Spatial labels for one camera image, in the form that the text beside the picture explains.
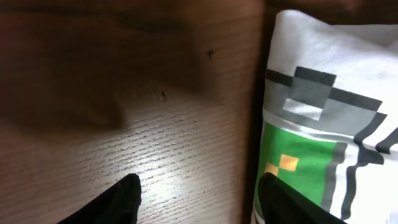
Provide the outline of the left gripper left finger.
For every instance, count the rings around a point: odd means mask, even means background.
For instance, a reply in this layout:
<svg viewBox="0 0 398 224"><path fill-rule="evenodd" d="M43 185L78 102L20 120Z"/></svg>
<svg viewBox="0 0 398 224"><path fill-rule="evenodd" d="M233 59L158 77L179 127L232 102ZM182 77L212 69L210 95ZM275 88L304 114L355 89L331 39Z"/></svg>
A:
<svg viewBox="0 0 398 224"><path fill-rule="evenodd" d="M141 181L128 174L59 224L136 224Z"/></svg>

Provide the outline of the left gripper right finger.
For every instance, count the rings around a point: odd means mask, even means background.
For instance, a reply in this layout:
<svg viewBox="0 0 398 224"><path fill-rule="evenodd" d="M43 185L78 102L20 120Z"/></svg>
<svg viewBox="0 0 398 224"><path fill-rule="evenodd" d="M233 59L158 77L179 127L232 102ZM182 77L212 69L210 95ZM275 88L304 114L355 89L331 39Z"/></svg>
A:
<svg viewBox="0 0 398 224"><path fill-rule="evenodd" d="M274 174L259 179L257 192L266 224L346 224Z"/></svg>

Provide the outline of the white t-shirt with print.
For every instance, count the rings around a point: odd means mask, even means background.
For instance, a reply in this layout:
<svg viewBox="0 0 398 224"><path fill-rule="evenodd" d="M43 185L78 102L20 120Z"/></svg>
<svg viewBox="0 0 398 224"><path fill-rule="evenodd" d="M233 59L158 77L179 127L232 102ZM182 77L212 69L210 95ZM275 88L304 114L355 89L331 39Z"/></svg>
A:
<svg viewBox="0 0 398 224"><path fill-rule="evenodd" d="M397 222L397 26L276 15L257 176L346 223Z"/></svg>

